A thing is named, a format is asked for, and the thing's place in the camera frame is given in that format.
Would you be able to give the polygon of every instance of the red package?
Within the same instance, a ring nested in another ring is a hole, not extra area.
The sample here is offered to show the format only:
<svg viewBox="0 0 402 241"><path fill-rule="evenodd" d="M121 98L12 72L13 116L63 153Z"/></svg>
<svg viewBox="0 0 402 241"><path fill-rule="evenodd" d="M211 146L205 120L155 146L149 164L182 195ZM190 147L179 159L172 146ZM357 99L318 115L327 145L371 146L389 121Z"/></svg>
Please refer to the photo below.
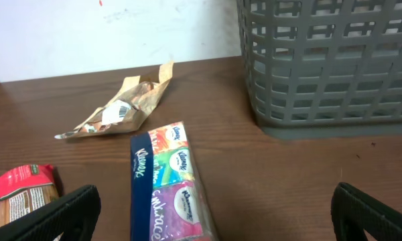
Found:
<svg viewBox="0 0 402 241"><path fill-rule="evenodd" d="M23 165L0 177L0 227L58 199L51 165Z"/></svg>

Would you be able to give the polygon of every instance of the plastic crate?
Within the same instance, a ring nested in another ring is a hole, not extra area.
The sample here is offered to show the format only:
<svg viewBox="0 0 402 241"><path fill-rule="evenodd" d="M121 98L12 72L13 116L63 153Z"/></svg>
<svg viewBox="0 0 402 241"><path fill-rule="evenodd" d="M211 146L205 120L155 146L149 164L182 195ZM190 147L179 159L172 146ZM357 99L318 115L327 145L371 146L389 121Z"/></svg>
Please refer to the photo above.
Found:
<svg viewBox="0 0 402 241"><path fill-rule="evenodd" d="M402 0L237 6L264 131L284 139L402 134Z"/></svg>

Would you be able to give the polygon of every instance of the paper wrapper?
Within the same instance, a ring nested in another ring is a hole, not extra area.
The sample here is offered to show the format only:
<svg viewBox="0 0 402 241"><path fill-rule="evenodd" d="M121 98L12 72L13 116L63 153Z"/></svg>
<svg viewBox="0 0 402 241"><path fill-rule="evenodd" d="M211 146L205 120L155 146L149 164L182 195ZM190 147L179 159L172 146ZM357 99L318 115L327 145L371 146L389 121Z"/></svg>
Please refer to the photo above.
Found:
<svg viewBox="0 0 402 241"><path fill-rule="evenodd" d="M56 139L136 131L152 113L173 76L173 62L142 76L126 77L121 89L73 131Z"/></svg>

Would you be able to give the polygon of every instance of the wooden table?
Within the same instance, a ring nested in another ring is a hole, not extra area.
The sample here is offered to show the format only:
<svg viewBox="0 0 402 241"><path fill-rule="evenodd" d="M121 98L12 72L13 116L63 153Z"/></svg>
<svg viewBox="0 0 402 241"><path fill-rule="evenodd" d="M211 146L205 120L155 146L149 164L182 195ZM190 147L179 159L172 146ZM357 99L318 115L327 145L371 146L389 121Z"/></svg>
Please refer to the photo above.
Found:
<svg viewBox="0 0 402 241"><path fill-rule="evenodd" d="M150 69L0 85L0 175L51 163L66 193L96 185L93 240L129 240L132 134L54 135L104 105L124 77ZM174 76L140 131L185 122L221 240L334 240L330 199L339 181L402 212L402 136L280 141L253 120L240 58L176 64Z"/></svg>

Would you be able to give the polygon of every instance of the kleenex logo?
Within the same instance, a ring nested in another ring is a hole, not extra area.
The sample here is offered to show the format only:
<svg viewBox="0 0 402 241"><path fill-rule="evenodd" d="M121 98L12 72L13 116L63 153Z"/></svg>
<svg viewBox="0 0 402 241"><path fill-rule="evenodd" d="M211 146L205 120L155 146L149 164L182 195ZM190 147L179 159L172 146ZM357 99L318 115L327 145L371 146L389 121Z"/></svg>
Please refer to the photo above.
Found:
<svg viewBox="0 0 402 241"><path fill-rule="evenodd" d="M179 141L180 140L180 128L179 127L173 127L174 130L174 140Z"/></svg>
<svg viewBox="0 0 402 241"><path fill-rule="evenodd" d="M188 161L186 159L187 154L185 154L183 151L179 151L178 153L180 160L182 160L182 164L180 165L180 171L186 171L186 168L188 166Z"/></svg>
<svg viewBox="0 0 402 241"><path fill-rule="evenodd" d="M186 190L183 191L182 194L185 197L186 205L188 206L188 212L186 213L186 219L193 222L194 218L192 217L192 210L190 209L190 201L189 201L190 194Z"/></svg>
<svg viewBox="0 0 402 241"><path fill-rule="evenodd" d="M143 177L146 169L146 156L149 153L143 148L138 150L138 152L136 152L135 154L138 160L137 171L135 172L135 178Z"/></svg>

